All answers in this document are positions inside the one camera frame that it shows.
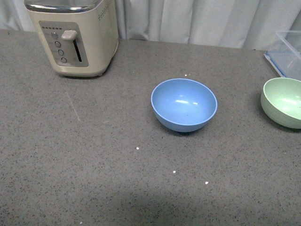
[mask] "green bowl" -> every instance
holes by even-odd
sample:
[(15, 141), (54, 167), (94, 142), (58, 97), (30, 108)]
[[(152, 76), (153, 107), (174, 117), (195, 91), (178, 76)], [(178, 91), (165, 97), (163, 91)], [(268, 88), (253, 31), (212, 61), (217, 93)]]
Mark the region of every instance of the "green bowl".
[(261, 93), (261, 105), (273, 121), (301, 129), (301, 81), (289, 78), (268, 80)]

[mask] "plastic container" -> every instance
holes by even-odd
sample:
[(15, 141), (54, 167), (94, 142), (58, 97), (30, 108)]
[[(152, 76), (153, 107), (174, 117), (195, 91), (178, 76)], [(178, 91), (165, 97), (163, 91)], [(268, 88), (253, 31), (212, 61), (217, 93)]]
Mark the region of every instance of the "plastic container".
[(276, 32), (279, 41), (265, 57), (281, 77), (301, 80), (301, 31)]

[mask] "white curtain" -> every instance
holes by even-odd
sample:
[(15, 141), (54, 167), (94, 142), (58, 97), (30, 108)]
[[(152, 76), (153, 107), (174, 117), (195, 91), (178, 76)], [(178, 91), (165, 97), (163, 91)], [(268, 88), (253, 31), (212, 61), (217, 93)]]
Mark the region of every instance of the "white curtain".
[[(267, 50), (301, 30), (301, 0), (115, 0), (119, 36)], [(0, 0), (0, 28), (34, 31), (23, 0)]]

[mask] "cream toaster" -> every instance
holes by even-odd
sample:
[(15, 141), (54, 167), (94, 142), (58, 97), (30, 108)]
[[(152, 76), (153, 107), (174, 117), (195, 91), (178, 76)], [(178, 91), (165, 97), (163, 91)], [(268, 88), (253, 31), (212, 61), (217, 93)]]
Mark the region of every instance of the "cream toaster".
[(53, 69), (92, 77), (108, 67), (118, 47), (114, 0), (25, 0)]

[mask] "countertop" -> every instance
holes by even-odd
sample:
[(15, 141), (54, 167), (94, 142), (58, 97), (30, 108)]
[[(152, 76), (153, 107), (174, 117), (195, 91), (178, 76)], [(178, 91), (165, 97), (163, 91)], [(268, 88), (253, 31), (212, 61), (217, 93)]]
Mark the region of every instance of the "countertop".
[[(120, 40), (103, 76), (71, 79), (36, 33), (0, 40), (2, 226), (301, 224), (301, 132), (261, 108), (263, 51)], [(215, 93), (202, 129), (156, 119), (171, 78)]]

